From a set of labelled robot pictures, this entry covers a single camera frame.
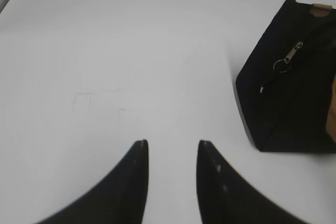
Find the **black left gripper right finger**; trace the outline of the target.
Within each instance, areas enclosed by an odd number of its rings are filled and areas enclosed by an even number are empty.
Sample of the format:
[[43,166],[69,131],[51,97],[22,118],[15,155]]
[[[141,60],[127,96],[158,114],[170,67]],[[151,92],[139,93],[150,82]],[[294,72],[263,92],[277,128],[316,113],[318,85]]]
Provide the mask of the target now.
[[203,223],[303,223],[236,172],[212,142],[198,144],[198,206]]

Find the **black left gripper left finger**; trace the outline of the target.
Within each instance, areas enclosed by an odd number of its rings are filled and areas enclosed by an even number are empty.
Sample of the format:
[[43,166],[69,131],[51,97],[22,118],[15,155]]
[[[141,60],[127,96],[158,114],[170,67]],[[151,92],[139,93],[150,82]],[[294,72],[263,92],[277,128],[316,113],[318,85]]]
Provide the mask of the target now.
[[106,177],[42,223],[141,223],[149,183],[147,140],[134,142]]

